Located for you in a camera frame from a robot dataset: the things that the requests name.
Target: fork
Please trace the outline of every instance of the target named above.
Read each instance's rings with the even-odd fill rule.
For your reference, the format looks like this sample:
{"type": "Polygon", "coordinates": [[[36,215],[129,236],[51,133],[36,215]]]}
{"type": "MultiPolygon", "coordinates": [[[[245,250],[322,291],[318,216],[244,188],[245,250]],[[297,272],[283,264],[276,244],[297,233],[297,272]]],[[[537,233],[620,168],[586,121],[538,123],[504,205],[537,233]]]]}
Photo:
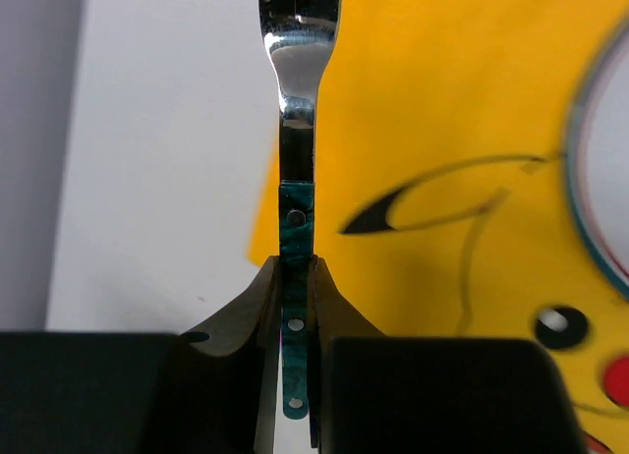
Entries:
{"type": "Polygon", "coordinates": [[[259,0],[262,40],[279,92],[279,241],[284,415],[309,410],[306,282],[314,253],[315,112],[340,0],[259,0]]]}

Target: white wall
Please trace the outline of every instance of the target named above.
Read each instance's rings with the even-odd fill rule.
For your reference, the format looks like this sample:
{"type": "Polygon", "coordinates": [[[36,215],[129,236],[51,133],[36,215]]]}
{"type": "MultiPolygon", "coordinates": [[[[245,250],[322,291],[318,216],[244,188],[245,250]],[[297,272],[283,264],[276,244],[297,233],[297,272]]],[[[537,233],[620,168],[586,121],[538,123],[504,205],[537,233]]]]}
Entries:
{"type": "Polygon", "coordinates": [[[235,297],[276,121],[257,0],[86,0],[48,327],[183,331],[235,297]]]}

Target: yellow background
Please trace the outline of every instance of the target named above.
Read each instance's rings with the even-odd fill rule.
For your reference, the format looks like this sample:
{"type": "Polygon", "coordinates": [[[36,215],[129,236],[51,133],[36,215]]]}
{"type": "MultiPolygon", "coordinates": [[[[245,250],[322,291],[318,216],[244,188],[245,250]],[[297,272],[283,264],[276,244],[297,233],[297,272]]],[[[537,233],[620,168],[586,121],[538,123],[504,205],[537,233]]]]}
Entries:
{"type": "MultiPolygon", "coordinates": [[[[316,125],[315,252],[348,300],[388,334],[533,338],[544,306],[579,308],[592,335],[551,354],[584,430],[616,453],[629,453],[629,411],[605,397],[600,373],[629,352],[629,304],[581,244],[559,155],[571,103],[628,8],[629,0],[343,0],[316,125]],[[467,270],[474,218],[339,234],[422,172],[496,154],[547,163],[534,172],[517,162],[465,168],[416,187],[391,215],[402,227],[491,208],[467,270]]],[[[275,157],[253,234],[256,263],[278,250],[277,174],[275,157]]]]}

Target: white spot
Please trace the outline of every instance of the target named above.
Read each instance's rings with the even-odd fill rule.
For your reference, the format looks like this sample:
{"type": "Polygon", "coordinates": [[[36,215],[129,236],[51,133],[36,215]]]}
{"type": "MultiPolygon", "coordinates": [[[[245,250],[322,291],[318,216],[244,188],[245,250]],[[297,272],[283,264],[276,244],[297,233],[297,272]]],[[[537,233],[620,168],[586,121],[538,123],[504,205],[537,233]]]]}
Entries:
{"type": "Polygon", "coordinates": [[[291,331],[301,331],[302,329],[304,329],[304,322],[296,318],[289,319],[288,327],[291,329],[291,331]]]}
{"type": "Polygon", "coordinates": [[[540,314],[542,324],[553,331],[565,331],[568,327],[568,320],[564,315],[556,310],[545,310],[540,314]]]}
{"type": "Polygon", "coordinates": [[[304,402],[300,400],[299,398],[291,398],[290,401],[288,402],[288,406],[294,410],[297,410],[304,406],[304,402]]]}

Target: teal tape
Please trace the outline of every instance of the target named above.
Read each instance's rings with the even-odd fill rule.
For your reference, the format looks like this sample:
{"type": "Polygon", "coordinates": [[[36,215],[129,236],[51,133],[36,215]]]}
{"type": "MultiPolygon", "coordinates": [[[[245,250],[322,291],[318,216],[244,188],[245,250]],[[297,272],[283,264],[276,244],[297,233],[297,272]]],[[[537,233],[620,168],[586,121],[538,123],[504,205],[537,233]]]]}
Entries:
{"type": "Polygon", "coordinates": [[[292,420],[300,420],[308,414],[307,280],[314,250],[314,208],[313,183],[280,183],[282,398],[284,415],[292,420]],[[302,223],[289,221],[288,215],[293,210],[303,213],[305,219],[302,223]]]}

